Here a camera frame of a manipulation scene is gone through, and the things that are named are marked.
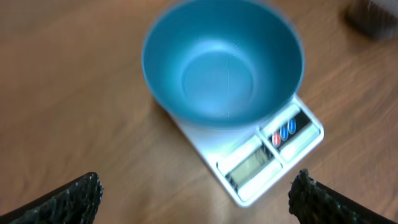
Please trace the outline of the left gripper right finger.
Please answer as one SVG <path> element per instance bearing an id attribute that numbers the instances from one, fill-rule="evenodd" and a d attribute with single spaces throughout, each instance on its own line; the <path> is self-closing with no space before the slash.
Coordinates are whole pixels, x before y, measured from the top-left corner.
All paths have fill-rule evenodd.
<path id="1" fill-rule="evenodd" d="M 306 169 L 292 182 L 289 213 L 300 224 L 397 224 L 311 178 Z"/>

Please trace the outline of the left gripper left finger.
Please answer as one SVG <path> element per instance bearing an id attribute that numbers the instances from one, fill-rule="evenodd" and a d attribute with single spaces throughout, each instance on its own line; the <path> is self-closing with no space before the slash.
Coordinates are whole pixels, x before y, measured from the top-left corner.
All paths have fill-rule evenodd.
<path id="1" fill-rule="evenodd" d="M 1 215 L 11 224 L 93 224 L 102 201 L 103 186 L 95 172 L 85 175 Z"/>

